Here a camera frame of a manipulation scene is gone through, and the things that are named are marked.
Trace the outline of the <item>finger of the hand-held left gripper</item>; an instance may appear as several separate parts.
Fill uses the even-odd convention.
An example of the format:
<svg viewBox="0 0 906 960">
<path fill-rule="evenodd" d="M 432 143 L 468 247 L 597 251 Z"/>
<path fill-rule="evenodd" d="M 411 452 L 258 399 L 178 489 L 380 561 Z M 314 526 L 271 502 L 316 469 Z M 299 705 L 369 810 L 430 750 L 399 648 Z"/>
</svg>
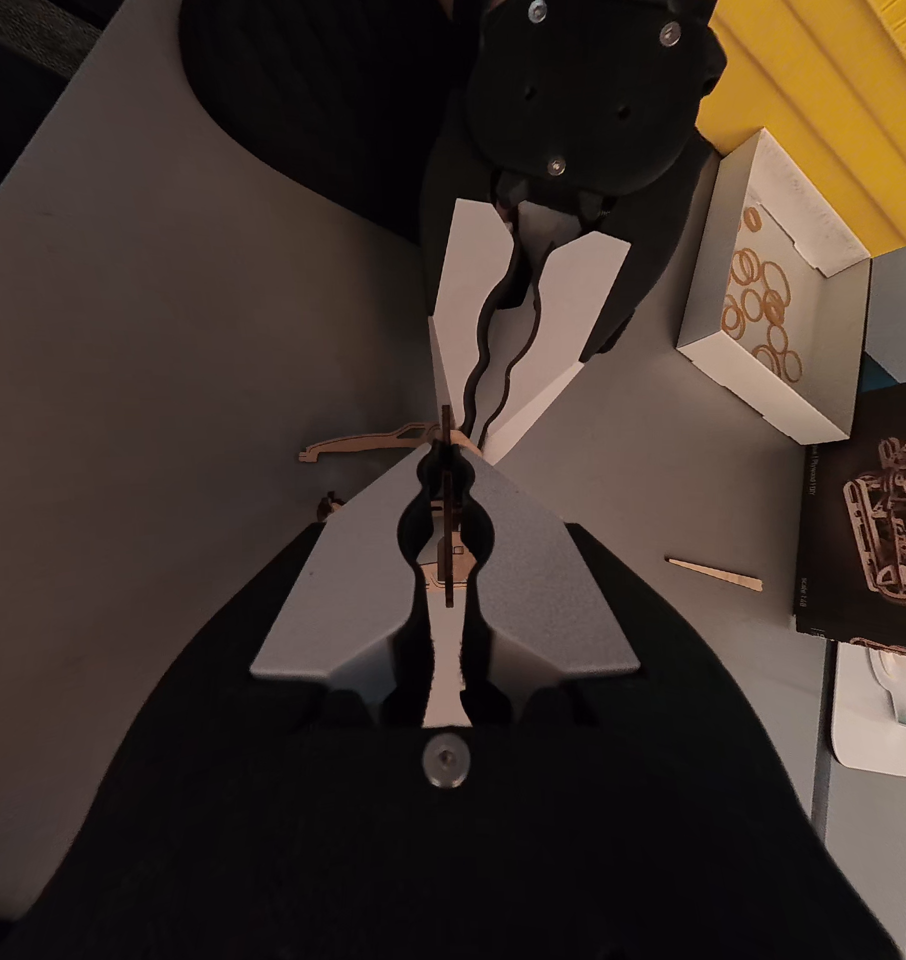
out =
<svg viewBox="0 0 906 960">
<path fill-rule="evenodd" d="M 486 201 L 458 198 L 450 223 L 435 308 L 430 317 L 437 407 L 449 404 L 457 426 L 465 422 L 464 394 L 480 359 L 477 331 L 484 305 L 507 276 L 515 249 L 511 230 Z M 494 314 L 488 338 L 490 362 L 476 390 L 476 416 L 469 437 L 485 447 L 488 426 L 506 392 L 513 314 Z"/>
<path fill-rule="evenodd" d="M 549 252 L 536 284 L 538 326 L 509 372 L 505 406 L 483 444 L 486 462 L 500 461 L 583 368 L 580 357 L 630 248 L 592 231 Z"/>
</svg>

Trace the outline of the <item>dark model kit box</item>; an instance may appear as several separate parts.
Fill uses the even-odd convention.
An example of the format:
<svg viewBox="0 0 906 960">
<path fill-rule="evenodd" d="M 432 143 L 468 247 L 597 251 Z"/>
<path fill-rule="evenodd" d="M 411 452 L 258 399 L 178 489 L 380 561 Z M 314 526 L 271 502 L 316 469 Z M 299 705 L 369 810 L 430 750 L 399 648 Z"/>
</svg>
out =
<svg viewBox="0 0 906 960">
<path fill-rule="evenodd" d="M 847 439 L 810 446 L 795 628 L 906 656 L 906 383 L 857 399 Z"/>
</svg>

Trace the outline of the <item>pile of tan rubber bands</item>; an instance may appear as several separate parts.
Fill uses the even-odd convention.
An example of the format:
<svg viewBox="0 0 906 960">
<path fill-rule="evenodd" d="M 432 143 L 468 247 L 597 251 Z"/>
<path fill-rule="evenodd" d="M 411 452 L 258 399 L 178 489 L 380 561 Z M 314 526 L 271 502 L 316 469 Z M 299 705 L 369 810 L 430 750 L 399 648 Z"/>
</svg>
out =
<svg viewBox="0 0 906 960">
<path fill-rule="evenodd" d="M 755 196 L 747 196 L 723 295 L 721 329 L 765 369 L 795 386 L 805 368 L 791 333 L 800 314 L 793 282 L 805 267 L 790 235 Z"/>
</svg>

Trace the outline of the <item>curved wooden part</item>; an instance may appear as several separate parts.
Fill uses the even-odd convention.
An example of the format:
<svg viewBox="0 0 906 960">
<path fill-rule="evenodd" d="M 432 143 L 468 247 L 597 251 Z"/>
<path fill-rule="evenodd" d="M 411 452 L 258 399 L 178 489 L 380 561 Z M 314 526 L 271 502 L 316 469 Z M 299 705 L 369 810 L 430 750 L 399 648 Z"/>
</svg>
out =
<svg viewBox="0 0 906 960">
<path fill-rule="evenodd" d="M 407 423 L 385 433 L 366 433 L 355 436 L 332 438 L 307 446 L 298 453 L 301 463 L 315 463 L 324 453 L 356 453 L 370 450 L 413 450 L 430 444 L 440 436 L 438 422 Z"/>
</svg>

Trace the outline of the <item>person's dark clothing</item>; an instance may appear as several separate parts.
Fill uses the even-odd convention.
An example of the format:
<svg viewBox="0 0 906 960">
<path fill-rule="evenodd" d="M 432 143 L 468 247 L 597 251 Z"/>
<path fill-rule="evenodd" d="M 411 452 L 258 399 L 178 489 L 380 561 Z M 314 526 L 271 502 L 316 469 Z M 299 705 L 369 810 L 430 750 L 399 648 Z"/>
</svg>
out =
<svg viewBox="0 0 906 960">
<path fill-rule="evenodd" d="M 262 162 L 411 242 L 491 2 L 184 1 L 195 96 Z"/>
</svg>

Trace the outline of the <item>white cardboard box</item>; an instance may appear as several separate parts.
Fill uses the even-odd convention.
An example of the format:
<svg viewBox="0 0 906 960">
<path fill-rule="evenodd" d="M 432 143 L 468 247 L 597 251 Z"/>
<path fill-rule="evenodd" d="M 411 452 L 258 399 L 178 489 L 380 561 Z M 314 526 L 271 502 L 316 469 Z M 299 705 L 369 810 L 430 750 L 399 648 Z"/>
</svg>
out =
<svg viewBox="0 0 906 960">
<path fill-rule="evenodd" d="M 721 328 L 736 234 L 754 196 L 792 238 L 804 267 L 790 342 L 804 374 L 783 382 Z M 720 164 L 677 349 L 698 369 L 801 445 L 851 433 L 869 299 L 871 258 L 824 196 L 766 129 Z"/>
</svg>

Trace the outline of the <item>yellow ribbed plastic bin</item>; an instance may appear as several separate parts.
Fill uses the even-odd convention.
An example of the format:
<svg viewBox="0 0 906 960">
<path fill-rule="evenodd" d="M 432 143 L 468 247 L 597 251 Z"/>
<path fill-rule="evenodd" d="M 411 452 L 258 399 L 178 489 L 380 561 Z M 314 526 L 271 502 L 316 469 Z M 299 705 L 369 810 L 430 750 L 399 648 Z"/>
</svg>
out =
<svg viewBox="0 0 906 960">
<path fill-rule="evenodd" d="M 726 155 L 766 129 L 872 256 L 906 247 L 906 2 L 722 1 L 710 25 L 702 134 Z"/>
</svg>

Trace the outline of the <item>wooden model assembly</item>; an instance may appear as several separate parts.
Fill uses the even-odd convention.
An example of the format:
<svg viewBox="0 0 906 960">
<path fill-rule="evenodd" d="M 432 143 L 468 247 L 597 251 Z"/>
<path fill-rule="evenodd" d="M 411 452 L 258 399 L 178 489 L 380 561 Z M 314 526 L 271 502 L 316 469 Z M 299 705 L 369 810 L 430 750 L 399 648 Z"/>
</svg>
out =
<svg viewBox="0 0 906 960">
<path fill-rule="evenodd" d="M 455 417 L 450 403 L 440 407 L 439 438 L 447 447 L 460 446 L 479 452 L 472 441 L 456 428 Z M 462 520 L 461 499 L 456 495 L 455 482 L 452 478 L 452 467 L 445 465 L 441 471 L 439 481 L 440 498 L 432 501 L 431 510 L 434 517 L 442 517 L 442 536 L 436 547 L 437 562 L 435 575 L 427 582 L 427 590 L 437 593 L 444 591 L 444 602 L 447 609 L 455 606 L 456 592 L 466 587 L 474 560 L 465 559 L 467 549 L 463 545 L 460 533 Z"/>
</svg>

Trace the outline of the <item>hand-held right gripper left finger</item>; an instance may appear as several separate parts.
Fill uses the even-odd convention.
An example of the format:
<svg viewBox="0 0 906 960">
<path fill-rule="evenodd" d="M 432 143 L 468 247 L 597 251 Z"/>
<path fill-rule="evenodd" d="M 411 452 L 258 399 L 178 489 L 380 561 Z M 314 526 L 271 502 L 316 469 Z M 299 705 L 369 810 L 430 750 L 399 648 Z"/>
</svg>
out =
<svg viewBox="0 0 906 960">
<path fill-rule="evenodd" d="M 353 690 L 388 724 L 422 724 L 434 673 L 423 548 L 434 533 L 423 443 L 333 513 L 250 667 Z"/>
</svg>

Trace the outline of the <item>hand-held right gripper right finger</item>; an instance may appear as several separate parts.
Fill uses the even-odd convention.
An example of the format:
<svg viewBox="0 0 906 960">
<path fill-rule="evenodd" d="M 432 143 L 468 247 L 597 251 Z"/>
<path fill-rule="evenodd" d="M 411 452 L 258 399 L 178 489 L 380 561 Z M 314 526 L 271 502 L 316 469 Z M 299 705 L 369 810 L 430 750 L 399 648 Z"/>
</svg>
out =
<svg viewBox="0 0 906 960">
<path fill-rule="evenodd" d="M 473 724 L 508 724 L 537 690 L 634 674 L 639 658 L 567 525 L 463 450 L 467 578 L 460 701 Z"/>
</svg>

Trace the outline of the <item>thin wooden wedge stick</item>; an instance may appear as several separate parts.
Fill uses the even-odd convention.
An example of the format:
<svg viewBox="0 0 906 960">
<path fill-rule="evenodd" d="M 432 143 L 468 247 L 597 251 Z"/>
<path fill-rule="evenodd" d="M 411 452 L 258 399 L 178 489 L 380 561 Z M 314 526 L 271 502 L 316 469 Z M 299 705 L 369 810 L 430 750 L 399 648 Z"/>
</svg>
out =
<svg viewBox="0 0 906 960">
<path fill-rule="evenodd" d="M 712 579 L 733 584 L 735 586 L 742 587 L 744 589 L 747 589 L 755 593 L 762 593 L 764 589 L 763 581 L 761 579 L 747 575 L 747 574 L 738 573 L 735 571 L 729 571 L 729 570 L 725 570 L 725 569 L 721 569 L 713 566 L 707 566 L 707 565 L 703 565 L 697 562 L 693 562 L 693 561 L 685 560 L 681 558 L 674 558 L 674 557 L 667 556 L 664 558 L 664 560 L 668 564 L 673 565 L 675 567 L 697 572 L 702 575 L 708 576 Z"/>
</svg>

